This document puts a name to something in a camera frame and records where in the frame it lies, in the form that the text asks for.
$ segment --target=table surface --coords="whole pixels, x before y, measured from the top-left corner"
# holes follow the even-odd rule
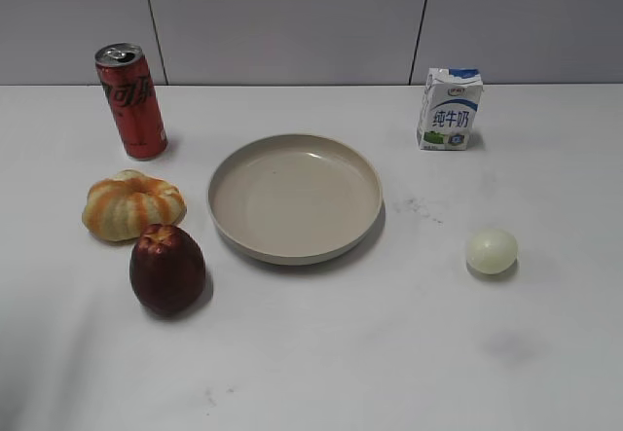
[[[465,152],[415,139],[422,88],[158,88],[170,147],[122,150],[100,87],[0,88],[0,428],[620,429],[623,87],[489,86]],[[218,237],[207,181],[234,149],[334,137],[380,173],[385,214],[344,257],[252,262]],[[177,185],[214,298],[138,304],[131,244],[95,240],[89,186]],[[499,281],[465,267],[484,226],[517,236]]]

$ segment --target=can lid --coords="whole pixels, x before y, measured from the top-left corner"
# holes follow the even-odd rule
[[[101,66],[126,66],[138,61],[143,50],[134,44],[107,45],[95,54],[95,62]]]

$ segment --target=plate rim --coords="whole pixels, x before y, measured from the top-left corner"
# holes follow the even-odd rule
[[[241,153],[242,151],[244,151],[245,149],[253,145],[256,145],[261,142],[275,140],[275,139],[282,138],[282,137],[288,137],[288,136],[311,137],[314,139],[320,139],[323,141],[328,141],[328,142],[337,144],[340,147],[343,147],[351,151],[353,154],[359,157],[365,163],[365,165],[372,171],[372,175],[374,176],[374,184],[375,184],[375,188],[377,191],[377,203],[376,203],[376,209],[374,212],[374,217],[372,217],[371,221],[368,222],[368,225],[366,226],[366,230],[363,231],[361,234],[359,234],[356,238],[350,240],[348,243],[341,245],[337,248],[333,248],[329,251],[324,251],[321,253],[313,253],[313,254],[283,255],[283,254],[267,253],[265,251],[259,250],[258,248],[255,248],[246,243],[243,243],[237,238],[234,238],[229,232],[227,232],[223,228],[221,223],[218,221],[218,219],[214,215],[214,210],[212,209],[212,204],[210,202],[210,192],[212,191],[212,184],[214,183],[214,178],[216,177],[216,174],[218,173],[218,171],[223,167],[223,165],[227,163],[229,160],[231,160],[235,155]],[[216,229],[218,230],[220,234],[225,236],[229,240],[229,242],[232,242],[234,244],[236,249],[242,251],[249,257],[252,257],[254,259],[258,259],[261,261],[284,265],[284,266],[298,266],[298,265],[314,264],[314,263],[327,261],[329,259],[333,259],[334,257],[340,256],[344,252],[348,251],[350,248],[356,246],[366,236],[366,234],[370,232],[370,230],[374,227],[375,222],[379,218],[379,214],[381,213],[381,210],[383,209],[384,195],[383,195],[383,185],[381,182],[381,176],[379,175],[379,172],[372,165],[372,163],[368,161],[368,159],[366,159],[359,151],[357,151],[356,149],[353,149],[348,144],[345,144],[344,142],[337,140],[337,139],[333,139],[331,137],[323,136],[320,134],[292,132],[292,133],[283,133],[283,134],[273,134],[270,136],[261,137],[259,139],[248,142],[242,145],[241,147],[238,147],[237,149],[235,149],[232,153],[230,153],[227,157],[225,157],[225,159],[220,161],[219,164],[212,171],[212,174],[210,175],[210,178],[207,182],[205,200],[207,203],[207,210],[210,214],[210,218],[214,226],[216,227]]]

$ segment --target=fake fruit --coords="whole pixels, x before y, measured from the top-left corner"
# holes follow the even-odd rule
[[[136,298],[160,316],[186,309],[204,289],[211,297],[213,288],[201,249],[173,225],[145,229],[132,249],[129,280]]]
[[[82,221],[101,239],[123,241],[137,238],[149,224],[177,222],[184,212],[184,198],[173,185],[124,170],[91,186]]]
[[[517,248],[517,240],[509,232],[483,229],[467,241],[465,256],[473,269],[493,275],[513,265],[517,259]]]

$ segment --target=tile grout line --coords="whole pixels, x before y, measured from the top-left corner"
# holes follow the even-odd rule
[[[154,27],[154,35],[156,36],[156,45],[158,46],[158,55],[160,57],[160,64],[163,67],[163,74],[165,75],[165,84],[168,86],[168,76],[166,75],[165,57],[163,56],[163,48],[160,44],[160,37],[158,36],[158,27],[156,27],[156,19],[154,18],[154,10],[152,8],[152,0],[147,0],[147,6],[149,7],[149,16],[152,19],[152,27]]]
[[[418,56],[418,48],[420,47],[420,37],[421,37],[421,29],[424,25],[424,18],[426,16],[426,5],[428,4],[428,0],[424,0],[424,4],[421,7],[421,18],[420,18],[420,27],[418,27],[418,38],[416,39],[416,46],[413,50],[413,59],[411,60],[411,71],[409,72],[409,83],[408,86],[413,82],[413,70],[416,67],[416,56]]]

